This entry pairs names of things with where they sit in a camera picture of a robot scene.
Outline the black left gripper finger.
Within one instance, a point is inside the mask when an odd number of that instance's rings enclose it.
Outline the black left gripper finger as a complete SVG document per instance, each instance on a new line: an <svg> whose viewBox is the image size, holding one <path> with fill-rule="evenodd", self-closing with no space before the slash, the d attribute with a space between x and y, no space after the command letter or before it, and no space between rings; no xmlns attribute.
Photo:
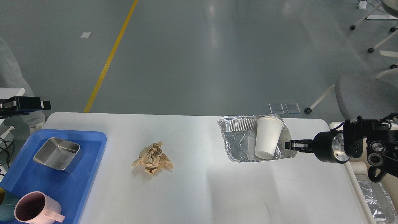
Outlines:
<svg viewBox="0 0 398 224"><path fill-rule="evenodd" d="M29 115L31 112L51 110L50 101L42 101L39 97L13 96L0 101L0 116L12 117Z"/></svg>

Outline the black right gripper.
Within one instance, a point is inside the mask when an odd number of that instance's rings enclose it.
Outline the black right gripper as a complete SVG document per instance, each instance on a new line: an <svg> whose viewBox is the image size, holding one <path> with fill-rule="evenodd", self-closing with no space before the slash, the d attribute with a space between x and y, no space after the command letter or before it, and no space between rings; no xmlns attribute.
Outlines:
<svg viewBox="0 0 398 224"><path fill-rule="evenodd" d="M312 139L291 139L285 142L285 149L303 153L314 153L322 162L344 164L349 156L344 150L344 135L336 132L320 132Z"/></svg>

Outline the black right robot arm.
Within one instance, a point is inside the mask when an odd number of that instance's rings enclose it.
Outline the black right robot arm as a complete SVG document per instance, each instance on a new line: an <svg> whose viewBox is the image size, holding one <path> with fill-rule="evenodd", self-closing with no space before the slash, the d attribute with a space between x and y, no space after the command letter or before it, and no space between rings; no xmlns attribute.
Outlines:
<svg viewBox="0 0 398 224"><path fill-rule="evenodd" d="M322 162L344 164L366 152L367 175L380 182L386 174L397 177L398 132L393 129L397 113L382 119L347 119L337 127L318 133L314 139L290 140L285 149L312 153Z"/></svg>

